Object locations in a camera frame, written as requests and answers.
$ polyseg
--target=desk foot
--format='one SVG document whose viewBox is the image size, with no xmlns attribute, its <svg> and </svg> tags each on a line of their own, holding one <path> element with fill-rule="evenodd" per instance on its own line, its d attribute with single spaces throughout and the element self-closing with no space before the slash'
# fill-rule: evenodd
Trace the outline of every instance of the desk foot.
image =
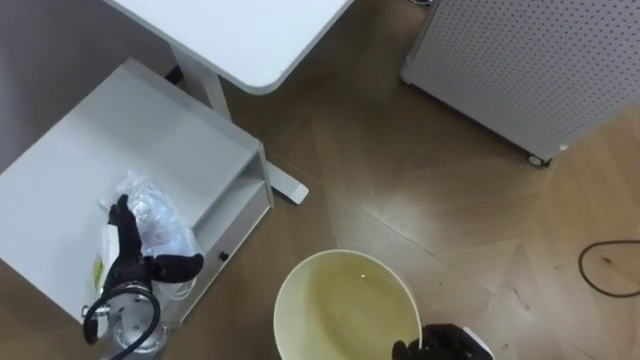
<svg viewBox="0 0 640 360">
<path fill-rule="evenodd" d="M 309 194 L 309 189 L 306 186 L 271 162 L 267 163 L 267 171 L 271 186 L 293 201 L 294 204 L 300 205 Z"/>
</svg>

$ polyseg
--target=yellow bowl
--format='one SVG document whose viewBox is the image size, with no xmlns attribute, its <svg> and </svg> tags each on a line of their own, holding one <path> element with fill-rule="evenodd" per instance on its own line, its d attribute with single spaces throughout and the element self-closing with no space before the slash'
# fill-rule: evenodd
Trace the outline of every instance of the yellow bowl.
<svg viewBox="0 0 640 360">
<path fill-rule="evenodd" d="M 315 254 L 291 271 L 273 327 L 282 360 L 389 360 L 397 340 L 422 342 L 404 282 L 378 260 L 349 250 Z"/>
</svg>

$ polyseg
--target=desk leg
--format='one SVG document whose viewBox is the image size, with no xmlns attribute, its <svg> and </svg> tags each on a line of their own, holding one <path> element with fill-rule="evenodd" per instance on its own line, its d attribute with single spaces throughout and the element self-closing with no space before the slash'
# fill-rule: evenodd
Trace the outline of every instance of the desk leg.
<svg viewBox="0 0 640 360">
<path fill-rule="evenodd" d="M 231 120 L 231 113 L 218 74 L 179 49 L 172 47 L 172 50 L 191 95 Z M 306 186 L 271 162 L 267 163 L 267 170 L 271 186 L 295 204 L 301 204 L 309 194 L 309 189 Z"/>
</svg>

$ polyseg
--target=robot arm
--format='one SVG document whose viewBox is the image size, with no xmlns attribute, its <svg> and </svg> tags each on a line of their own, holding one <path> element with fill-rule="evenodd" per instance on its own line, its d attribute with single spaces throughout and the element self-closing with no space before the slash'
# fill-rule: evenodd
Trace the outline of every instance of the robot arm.
<svg viewBox="0 0 640 360">
<path fill-rule="evenodd" d="M 204 258 L 143 257 L 136 218 L 127 201 L 128 196 L 122 195 L 109 211 L 103 241 L 115 260 L 103 261 L 108 269 L 103 269 L 106 277 L 102 280 L 101 295 L 93 305 L 83 309 L 82 331 L 85 341 L 95 344 L 99 319 L 106 318 L 111 347 L 103 359 L 158 359 L 166 345 L 167 328 L 160 321 L 161 308 L 153 294 L 152 280 L 189 281 L 202 269 Z"/>
</svg>

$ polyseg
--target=black cable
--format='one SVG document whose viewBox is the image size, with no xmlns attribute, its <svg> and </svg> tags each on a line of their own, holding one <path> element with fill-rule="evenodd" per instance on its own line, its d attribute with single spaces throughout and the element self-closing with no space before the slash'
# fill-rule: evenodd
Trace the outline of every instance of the black cable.
<svg viewBox="0 0 640 360">
<path fill-rule="evenodd" d="M 140 345 L 142 345 L 143 342 L 147 341 L 149 336 L 153 334 L 154 330 L 160 323 L 160 311 L 161 311 L 160 303 L 158 302 L 158 299 L 150 291 L 145 290 L 143 288 L 139 288 L 139 287 L 125 287 L 125 288 L 115 289 L 101 296 L 95 303 L 93 303 L 93 305 L 91 305 L 89 310 L 87 310 L 87 314 L 85 315 L 84 321 L 82 322 L 82 333 L 84 334 L 85 339 L 91 338 L 91 336 L 89 335 L 89 332 L 92 331 L 92 329 L 90 328 L 91 326 L 90 323 L 91 323 L 91 320 L 93 319 L 95 312 L 101 306 L 105 305 L 107 301 L 113 299 L 116 296 L 120 296 L 124 294 L 141 295 L 147 300 L 149 300 L 149 302 L 151 303 L 151 306 L 153 307 L 153 318 L 151 319 L 151 323 L 149 324 L 149 327 L 147 328 L 147 330 L 145 330 L 142 333 L 142 335 L 140 335 L 138 340 L 131 343 L 131 345 L 127 346 L 126 349 L 120 351 L 118 354 L 112 357 L 111 360 L 122 360 L 125 358 L 125 356 L 134 352 Z"/>
<path fill-rule="evenodd" d="M 640 295 L 640 290 L 632 292 L 632 293 L 628 293 L 628 294 L 614 294 L 614 293 L 610 293 L 606 290 L 603 290 L 601 288 L 599 288 L 596 284 L 593 283 L 593 281 L 591 281 L 591 279 L 589 279 L 589 277 L 587 276 L 587 274 L 585 274 L 584 272 L 584 257 L 585 255 L 587 255 L 587 253 L 589 251 L 591 251 L 592 249 L 598 247 L 598 246 L 605 246 L 605 245 L 640 245 L 640 240 L 612 240 L 612 241 L 600 241 L 597 243 L 593 243 L 589 246 L 587 246 L 586 248 L 584 248 L 584 250 L 582 250 L 582 252 L 580 253 L 580 257 L 578 258 L 578 269 L 580 270 L 580 275 L 582 276 L 582 279 L 584 279 L 584 281 L 591 286 L 595 291 L 599 292 L 602 295 L 606 295 L 609 297 L 613 297 L 613 298 L 618 298 L 618 299 L 627 299 L 627 298 L 632 298 L 632 297 L 636 297 L 638 295 Z"/>
</svg>

